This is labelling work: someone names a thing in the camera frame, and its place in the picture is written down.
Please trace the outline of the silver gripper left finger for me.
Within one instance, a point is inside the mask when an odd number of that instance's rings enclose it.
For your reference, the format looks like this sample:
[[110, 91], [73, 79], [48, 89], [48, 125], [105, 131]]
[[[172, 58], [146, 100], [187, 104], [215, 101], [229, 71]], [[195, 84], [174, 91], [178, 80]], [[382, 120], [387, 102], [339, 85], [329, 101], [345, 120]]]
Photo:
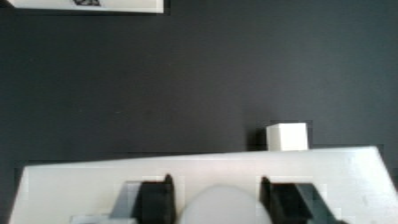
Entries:
[[126, 181], [110, 212], [112, 219], [137, 224], [174, 224], [176, 193], [172, 176], [160, 181]]

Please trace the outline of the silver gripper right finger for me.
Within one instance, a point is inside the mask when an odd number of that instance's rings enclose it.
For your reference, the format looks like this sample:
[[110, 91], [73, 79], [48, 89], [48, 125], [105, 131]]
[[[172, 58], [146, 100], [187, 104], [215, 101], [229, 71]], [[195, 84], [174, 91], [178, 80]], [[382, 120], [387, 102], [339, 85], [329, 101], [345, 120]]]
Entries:
[[259, 201], [272, 224], [348, 224], [336, 218], [311, 183], [274, 183], [263, 177]]

